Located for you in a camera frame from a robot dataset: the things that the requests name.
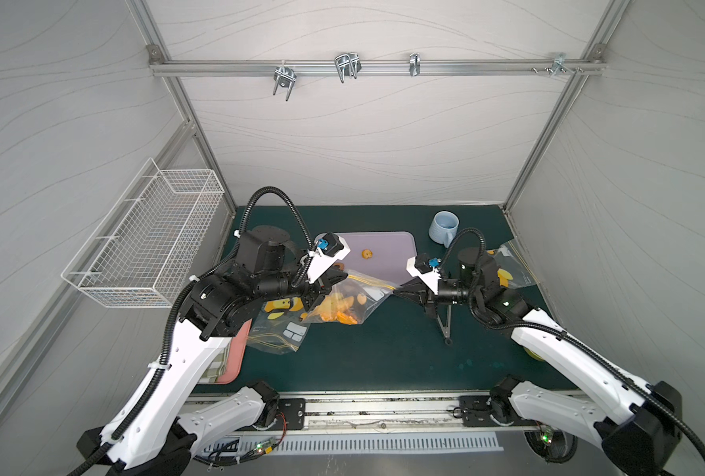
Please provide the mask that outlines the resealable bag table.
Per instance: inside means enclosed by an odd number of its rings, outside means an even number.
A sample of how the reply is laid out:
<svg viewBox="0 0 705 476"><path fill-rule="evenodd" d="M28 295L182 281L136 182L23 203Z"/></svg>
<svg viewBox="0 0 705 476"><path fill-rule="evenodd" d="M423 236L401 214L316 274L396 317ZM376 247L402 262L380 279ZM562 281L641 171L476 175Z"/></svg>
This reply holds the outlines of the resealable bag table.
<svg viewBox="0 0 705 476"><path fill-rule="evenodd" d="M310 313L302 313L303 323L363 324L396 289L394 283L350 271L344 281L334 285L330 295Z"/></svg>

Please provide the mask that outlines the clear resealable bag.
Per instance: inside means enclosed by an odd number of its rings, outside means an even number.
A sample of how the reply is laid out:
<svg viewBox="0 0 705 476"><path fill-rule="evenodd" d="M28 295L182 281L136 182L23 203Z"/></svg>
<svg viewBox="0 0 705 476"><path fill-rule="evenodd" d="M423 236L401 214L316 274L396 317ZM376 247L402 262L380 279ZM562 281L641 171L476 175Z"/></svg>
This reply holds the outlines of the clear resealable bag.
<svg viewBox="0 0 705 476"><path fill-rule="evenodd" d="M503 287L518 290L539 285L540 280L523 256L517 239L511 239L498 248L489 250L489 255L497 263L497 276Z"/></svg>

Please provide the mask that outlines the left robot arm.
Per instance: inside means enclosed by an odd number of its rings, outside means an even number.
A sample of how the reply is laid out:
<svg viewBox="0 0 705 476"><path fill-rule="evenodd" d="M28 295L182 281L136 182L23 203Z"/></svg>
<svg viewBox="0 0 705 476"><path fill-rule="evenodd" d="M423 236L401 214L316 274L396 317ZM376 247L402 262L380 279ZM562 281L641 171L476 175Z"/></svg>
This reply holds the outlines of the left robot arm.
<svg viewBox="0 0 705 476"><path fill-rule="evenodd" d="M304 247L283 229L249 228L255 205L267 194L288 206ZM106 426L82 434L77 448L84 460L72 474L104 465L111 475L181 475L204 447L227 434L273 426L280 397L262 381L203 411L184 414L182 408L215 357L266 303L299 299L304 311L323 303L348 277L336 264L351 248L333 232L312 237L297 206L275 186L253 194L235 236L232 251L190 278L174 301L159 356L130 400Z"/></svg>

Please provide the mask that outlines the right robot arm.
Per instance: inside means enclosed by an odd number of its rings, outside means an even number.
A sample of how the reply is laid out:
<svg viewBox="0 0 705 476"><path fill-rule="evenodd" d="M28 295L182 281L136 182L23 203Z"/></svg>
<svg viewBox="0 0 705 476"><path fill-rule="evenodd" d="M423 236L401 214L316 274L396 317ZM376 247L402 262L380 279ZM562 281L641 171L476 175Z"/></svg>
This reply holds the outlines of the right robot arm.
<svg viewBox="0 0 705 476"><path fill-rule="evenodd" d="M574 337L540 307L533 307L499 276L477 228L458 233L446 253L473 235L479 246L459 253L458 277L444 274L445 259L426 253L410 257L411 279L398 297L423 307L437 319L439 307L466 307L485 328L509 338L547 362L578 389L582 398L545 390L507 377L490 391L487 410L500 426L530 420L585 440L602 450L625 475L663 475L681 440L689 440L705 464L705 443L683 420L683 398L665 381L654 384L630 374Z"/></svg>

